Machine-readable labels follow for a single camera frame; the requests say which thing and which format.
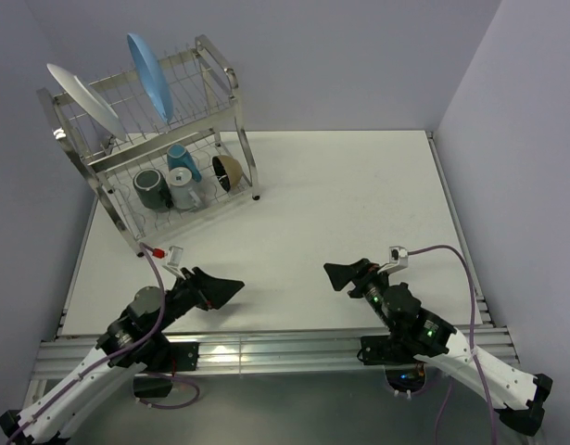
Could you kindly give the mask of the light grey cup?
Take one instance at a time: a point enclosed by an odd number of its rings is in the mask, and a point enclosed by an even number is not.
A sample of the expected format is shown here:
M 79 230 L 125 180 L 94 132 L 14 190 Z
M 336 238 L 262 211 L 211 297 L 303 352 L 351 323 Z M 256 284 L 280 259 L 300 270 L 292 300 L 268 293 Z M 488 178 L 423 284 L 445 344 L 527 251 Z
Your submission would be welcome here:
M 170 170 L 167 182 L 172 202 L 178 210 L 200 210 L 205 207 L 198 184 L 187 168 Z

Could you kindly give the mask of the black mug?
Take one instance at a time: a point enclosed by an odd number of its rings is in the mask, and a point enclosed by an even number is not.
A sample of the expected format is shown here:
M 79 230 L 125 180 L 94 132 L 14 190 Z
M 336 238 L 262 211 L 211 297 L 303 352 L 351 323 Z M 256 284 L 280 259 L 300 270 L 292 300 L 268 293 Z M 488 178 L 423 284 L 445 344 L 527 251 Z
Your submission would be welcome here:
M 145 208 L 167 211 L 173 208 L 169 186 L 162 171 L 145 169 L 133 178 L 133 188 Z

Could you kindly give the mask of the black bowl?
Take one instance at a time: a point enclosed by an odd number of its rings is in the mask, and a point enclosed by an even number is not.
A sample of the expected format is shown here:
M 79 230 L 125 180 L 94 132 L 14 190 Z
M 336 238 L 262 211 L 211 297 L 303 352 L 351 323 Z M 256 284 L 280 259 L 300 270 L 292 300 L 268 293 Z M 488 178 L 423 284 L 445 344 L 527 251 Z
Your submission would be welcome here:
M 233 157 L 219 155 L 212 158 L 212 168 L 214 174 L 222 187 L 229 193 L 240 183 L 243 176 L 243 169 L 238 160 Z

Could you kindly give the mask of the white mug blue handle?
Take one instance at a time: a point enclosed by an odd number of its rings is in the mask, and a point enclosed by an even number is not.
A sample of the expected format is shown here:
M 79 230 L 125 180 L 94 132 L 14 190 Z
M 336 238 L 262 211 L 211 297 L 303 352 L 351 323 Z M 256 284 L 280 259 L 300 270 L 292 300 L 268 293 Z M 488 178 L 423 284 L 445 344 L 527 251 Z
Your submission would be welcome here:
M 180 144 L 172 145 L 167 150 L 166 158 L 169 171 L 177 168 L 186 168 L 191 172 L 195 182 L 200 183 L 202 181 L 202 174 L 185 146 Z

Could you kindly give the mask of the white plate green rim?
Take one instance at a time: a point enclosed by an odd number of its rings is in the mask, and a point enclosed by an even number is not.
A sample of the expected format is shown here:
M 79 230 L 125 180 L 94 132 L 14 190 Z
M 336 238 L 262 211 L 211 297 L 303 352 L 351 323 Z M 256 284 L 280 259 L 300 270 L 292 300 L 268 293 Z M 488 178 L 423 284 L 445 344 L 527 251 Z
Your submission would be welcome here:
M 85 83 L 78 75 L 58 65 L 47 63 L 46 67 L 58 84 L 91 118 L 117 139 L 126 140 L 127 134 L 118 114 L 94 87 Z

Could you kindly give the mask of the light blue plate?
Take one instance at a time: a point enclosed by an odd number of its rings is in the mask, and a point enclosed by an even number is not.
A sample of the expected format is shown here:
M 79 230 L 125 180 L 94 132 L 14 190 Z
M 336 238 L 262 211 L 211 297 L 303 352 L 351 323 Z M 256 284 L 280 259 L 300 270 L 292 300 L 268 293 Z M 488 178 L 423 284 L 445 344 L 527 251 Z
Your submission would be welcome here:
M 173 119 L 171 90 L 158 58 L 140 35 L 130 32 L 127 43 L 140 82 L 161 120 Z

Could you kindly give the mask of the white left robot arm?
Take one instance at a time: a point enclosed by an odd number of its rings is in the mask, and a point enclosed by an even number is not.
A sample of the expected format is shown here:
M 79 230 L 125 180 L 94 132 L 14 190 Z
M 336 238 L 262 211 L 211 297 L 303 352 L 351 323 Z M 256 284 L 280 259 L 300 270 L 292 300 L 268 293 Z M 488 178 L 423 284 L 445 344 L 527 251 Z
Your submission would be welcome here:
M 63 444 L 70 430 L 117 387 L 143 372 L 165 372 L 170 341 L 163 330 L 193 309 L 219 310 L 245 283 L 182 268 L 172 288 L 146 286 L 136 293 L 79 364 L 23 410 L 8 410 L 0 426 L 8 444 Z

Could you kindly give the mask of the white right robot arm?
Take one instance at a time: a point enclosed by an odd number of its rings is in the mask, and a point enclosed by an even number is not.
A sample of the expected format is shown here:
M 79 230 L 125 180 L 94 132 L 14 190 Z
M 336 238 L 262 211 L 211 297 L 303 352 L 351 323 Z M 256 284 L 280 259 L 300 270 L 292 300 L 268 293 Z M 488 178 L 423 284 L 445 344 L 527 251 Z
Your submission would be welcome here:
M 380 266 L 368 259 L 351 264 L 326 263 L 324 270 L 335 291 L 352 284 L 352 299 L 365 300 L 387 327 L 386 336 L 361 338 L 360 360 L 366 365 L 427 363 L 483 398 L 507 427 L 535 436 L 542 424 L 543 404 L 551 393 L 552 379 L 531 375 L 471 345 L 462 331 L 422 302 L 401 282 L 389 276 L 408 267 L 408 252 L 393 248 L 390 260 Z

